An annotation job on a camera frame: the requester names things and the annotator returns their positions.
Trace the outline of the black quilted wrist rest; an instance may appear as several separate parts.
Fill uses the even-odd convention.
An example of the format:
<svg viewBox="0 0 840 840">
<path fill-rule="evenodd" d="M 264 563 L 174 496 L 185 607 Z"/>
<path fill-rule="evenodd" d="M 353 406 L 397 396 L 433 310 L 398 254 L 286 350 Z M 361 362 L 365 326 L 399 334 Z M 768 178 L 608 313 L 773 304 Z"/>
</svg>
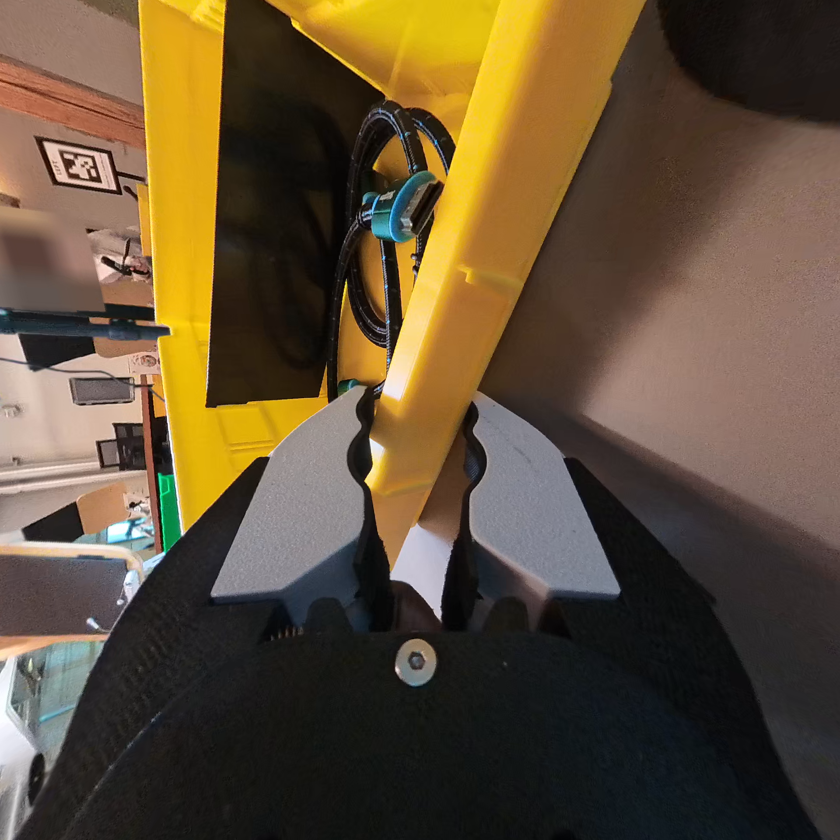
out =
<svg viewBox="0 0 840 840">
<path fill-rule="evenodd" d="M 838 1 L 659 1 L 679 67 L 715 98 L 839 121 Z"/>
</svg>

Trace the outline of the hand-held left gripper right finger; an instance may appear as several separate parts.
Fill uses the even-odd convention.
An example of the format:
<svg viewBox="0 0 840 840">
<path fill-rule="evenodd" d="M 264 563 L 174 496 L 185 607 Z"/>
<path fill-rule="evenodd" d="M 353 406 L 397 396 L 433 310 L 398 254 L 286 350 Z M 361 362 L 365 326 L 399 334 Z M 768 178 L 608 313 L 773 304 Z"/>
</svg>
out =
<svg viewBox="0 0 840 840">
<path fill-rule="evenodd" d="M 621 586 L 560 450 L 477 393 L 463 424 L 458 533 L 443 589 L 444 624 L 481 624 L 516 600 L 528 624 L 552 603 L 615 602 Z"/>
</svg>

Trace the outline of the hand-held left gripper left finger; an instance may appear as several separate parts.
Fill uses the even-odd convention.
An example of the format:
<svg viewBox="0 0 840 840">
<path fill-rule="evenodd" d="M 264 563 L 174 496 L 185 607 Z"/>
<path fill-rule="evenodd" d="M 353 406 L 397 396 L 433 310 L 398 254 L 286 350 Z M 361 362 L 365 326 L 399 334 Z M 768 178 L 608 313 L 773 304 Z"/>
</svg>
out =
<svg viewBox="0 0 840 840">
<path fill-rule="evenodd" d="M 275 447 L 216 578 L 215 602 L 382 605 L 382 541 L 365 483 L 374 412 L 372 389 L 353 387 Z"/>
</svg>

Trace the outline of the yellow divided bin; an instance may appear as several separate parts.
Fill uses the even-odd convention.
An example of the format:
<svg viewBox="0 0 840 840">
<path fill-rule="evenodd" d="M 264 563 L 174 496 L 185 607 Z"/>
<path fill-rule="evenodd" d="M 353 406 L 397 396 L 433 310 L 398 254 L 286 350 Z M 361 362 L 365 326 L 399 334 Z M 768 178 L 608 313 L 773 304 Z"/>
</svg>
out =
<svg viewBox="0 0 840 840">
<path fill-rule="evenodd" d="M 322 396 L 207 407 L 221 25 L 234 4 L 139 2 L 155 313 L 189 529 Z M 381 93 L 453 119 L 454 166 L 372 428 L 394 563 L 445 463 L 611 92 L 644 2 L 274 2 Z"/>
</svg>

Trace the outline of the black framed marker sign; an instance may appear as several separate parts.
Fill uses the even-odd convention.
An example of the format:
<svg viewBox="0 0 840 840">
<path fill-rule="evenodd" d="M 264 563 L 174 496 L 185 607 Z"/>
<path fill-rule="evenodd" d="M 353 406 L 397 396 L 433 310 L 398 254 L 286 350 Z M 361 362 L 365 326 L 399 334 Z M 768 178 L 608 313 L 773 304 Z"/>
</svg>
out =
<svg viewBox="0 0 840 840">
<path fill-rule="evenodd" d="M 110 150 L 43 136 L 34 140 L 53 186 L 120 196 L 134 194 L 123 182 L 147 184 L 144 175 L 120 171 Z"/>
</svg>

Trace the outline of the black tripod pole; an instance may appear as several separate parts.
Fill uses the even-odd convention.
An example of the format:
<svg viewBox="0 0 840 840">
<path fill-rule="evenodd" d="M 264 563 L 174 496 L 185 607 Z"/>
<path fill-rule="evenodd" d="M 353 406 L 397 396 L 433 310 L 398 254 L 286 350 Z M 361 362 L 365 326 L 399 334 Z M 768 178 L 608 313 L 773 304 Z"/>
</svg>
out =
<svg viewBox="0 0 840 840">
<path fill-rule="evenodd" d="M 103 338 L 115 341 L 157 341 L 171 335 L 165 325 L 139 324 L 128 318 L 105 318 L 92 322 L 84 314 L 38 313 L 1 310 L 2 334 L 48 335 L 61 338 Z"/>
</svg>

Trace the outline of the green plastic bin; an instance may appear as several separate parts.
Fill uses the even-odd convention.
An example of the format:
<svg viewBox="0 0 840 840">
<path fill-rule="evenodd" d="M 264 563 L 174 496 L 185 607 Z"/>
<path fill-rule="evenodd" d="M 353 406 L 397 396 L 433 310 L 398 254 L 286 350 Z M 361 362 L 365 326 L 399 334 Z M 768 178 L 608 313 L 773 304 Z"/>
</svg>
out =
<svg viewBox="0 0 840 840">
<path fill-rule="evenodd" d="M 173 474 L 157 474 L 161 540 L 163 551 L 168 551 L 181 538 L 182 522 L 179 500 Z"/>
</svg>

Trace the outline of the braided hdmi cable green plug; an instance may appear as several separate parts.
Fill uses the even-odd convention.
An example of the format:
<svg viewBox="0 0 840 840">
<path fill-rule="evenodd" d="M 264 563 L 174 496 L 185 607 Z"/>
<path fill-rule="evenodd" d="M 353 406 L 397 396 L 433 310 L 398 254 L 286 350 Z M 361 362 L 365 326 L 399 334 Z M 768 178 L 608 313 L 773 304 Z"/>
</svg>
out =
<svg viewBox="0 0 840 840">
<path fill-rule="evenodd" d="M 418 277 L 434 211 L 445 184 L 428 168 L 425 139 L 444 173 L 453 163 L 453 137 L 431 112 L 386 99 L 365 115 L 350 157 L 346 226 L 332 278 L 327 323 L 325 387 L 329 402 L 342 393 L 339 373 L 340 321 L 347 302 L 362 336 L 385 351 L 389 368 L 403 328 L 403 291 L 396 247 L 414 243 L 413 279 Z M 374 237 L 381 253 L 384 313 L 366 290 L 359 248 Z"/>
</svg>

